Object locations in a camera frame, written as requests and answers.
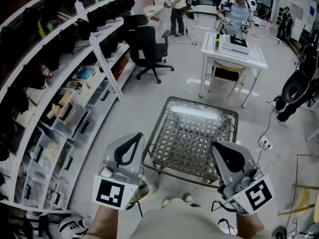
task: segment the black pants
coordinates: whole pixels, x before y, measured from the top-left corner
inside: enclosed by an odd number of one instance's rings
[[[317,83],[316,81],[310,82],[309,88],[307,92],[295,103],[288,105],[286,108],[286,102],[282,98],[282,96],[279,97],[278,101],[276,102],[276,110],[281,110],[285,108],[285,110],[282,113],[279,113],[277,116],[277,119],[281,122],[285,122],[290,115],[294,114],[303,103],[308,101],[314,94],[314,92],[317,89]]]
[[[277,38],[281,39],[283,41],[285,39],[285,37],[286,37],[286,25],[280,24],[280,26],[278,28]]]
[[[184,33],[184,22],[183,22],[183,14],[186,7],[181,9],[171,9],[170,15],[170,31],[171,33],[176,33],[176,20],[178,23],[178,32],[183,34]]]

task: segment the glass coffee table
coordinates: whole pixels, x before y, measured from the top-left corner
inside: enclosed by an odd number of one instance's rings
[[[169,97],[143,152],[142,165],[185,181],[218,188],[210,155],[213,141],[236,142],[238,114]],[[145,164],[147,154],[153,166]],[[182,172],[177,175],[171,169]]]

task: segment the shoe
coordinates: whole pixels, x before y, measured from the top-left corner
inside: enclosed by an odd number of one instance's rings
[[[277,117],[276,117],[276,120],[278,121],[278,123],[279,123],[280,125],[282,125],[282,126],[284,126],[284,127],[288,127],[288,121],[287,121],[287,120],[284,121],[284,122],[282,122],[282,121],[280,121]]]
[[[176,33],[174,36],[175,37],[180,37],[180,36],[183,36],[184,35],[184,33]]]
[[[183,201],[187,203],[188,205],[192,205],[194,203],[193,197],[190,193],[185,193],[183,195]]]
[[[166,197],[163,201],[163,204],[161,205],[162,208],[164,208],[166,205],[170,203],[170,198]]]
[[[276,113],[278,113],[278,114],[279,114],[279,113],[282,113],[284,110],[285,110],[285,109],[277,110],[276,107],[275,107],[275,109],[274,109],[274,111],[275,111]]]

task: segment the chair armrest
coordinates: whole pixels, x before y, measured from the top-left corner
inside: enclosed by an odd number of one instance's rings
[[[167,38],[168,38],[169,34],[170,34],[170,30],[166,30],[164,32],[164,34],[161,36],[162,38],[165,38],[165,44],[168,44]]]

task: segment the gray tile floor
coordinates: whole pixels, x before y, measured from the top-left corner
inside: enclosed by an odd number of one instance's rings
[[[168,22],[168,24],[159,26],[158,34],[163,33],[164,29],[168,29],[169,13],[168,10],[164,12],[164,22]],[[214,16],[201,14],[197,26],[194,26],[195,22],[189,20],[187,23],[189,37],[193,41],[203,41],[205,32],[216,32],[214,21]],[[240,87],[239,91],[236,91],[230,99],[228,95],[233,83],[215,80],[213,91],[208,93],[208,86],[206,86],[205,95],[201,99],[198,96],[202,65],[200,47],[189,45],[190,41],[186,36],[170,37],[167,64],[174,66],[175,71],[158,69],[157,72],[162,83],[157,84],[152,72],[142,75],[141,80],[137,81],[135,75],[139,72],[139,69],[135,70],[124,86],[125,98],[121,102],[115,102],[92,145],[78,177],[72,195],[71,208],[82,215],[94,217],[98,205],[91,201],[93,176],[98,171],[108,144],[124,134],[135,131],[142,132],[148,139],[169,96],[236,111],[239,115],[237,142],[247,147],[257,160],[260,151],[257,141],[268,126],[269,114],[272,110],[272,107],[266,101],[271,101],[280,94],[283,84],[295,70],[296,56],[290,48],[284,43],[277,46],[271,44],[276,43],[274,31],[275,29],[271,33],[266,29],[255,27],[250,34],[256,34],[260,37],[255,39],[248,36],[248,41],[260,45],[269,70],[261,73],[254,90],[255,95],[250,98],[245,109],[241,108],[241,104],[247,95],[245,89],[250,88],[252,79],[246,78],[245,85]],[[266,137],[273,143],[274,148],[263,151],[260,159],[262,169],[270,174],[276,193],[275,200],[259,212],[259,217],[269,230],[280,224],[286,225],[288,216],[278,217],[277,213],[287,211],[290,208],[293,193],[292,184],[296,176],[296,155],[318,154],[316,138],[313,138],[310,142],[305,141],[305,134],[316,126],[316,114],[304,106],[299,108],[288,121],[289,127],[282,127],[277,123],[275,113],[272,113]],[[298,182],[318,185],[317,175],[319,170],[316,169],[317,165],[318,159],[316,158],[300,157]],[[150,176],[153,171],[145,169],[145,174]],[[150,180],[158,186],[158,190],[151,198],[142,202],[143,212],[160,207],[166,196],[181,197],[185,192],[191,192],[196,203],[202,205],[216,222],[221,218],[227,218],[232,226],[236,226],[234,214],[223,209],[213,213],[210,212],[212,201],[221,199],[216,190],[180,181],[163,174],[160,176],[155,174]],[[314,202],[315,199],[316,194],[312,195],[311,201]],[[312,212],[312,210],[306,211],[303,215],[298,216],[298,230],[302,228],[305,221],[311,222]],[[288,230],[295,226],[291,224],[293,218],[294,216],[290,220]],[[140,213],[137,207],[120,212],[118,238],[129,237],[139,221]]]

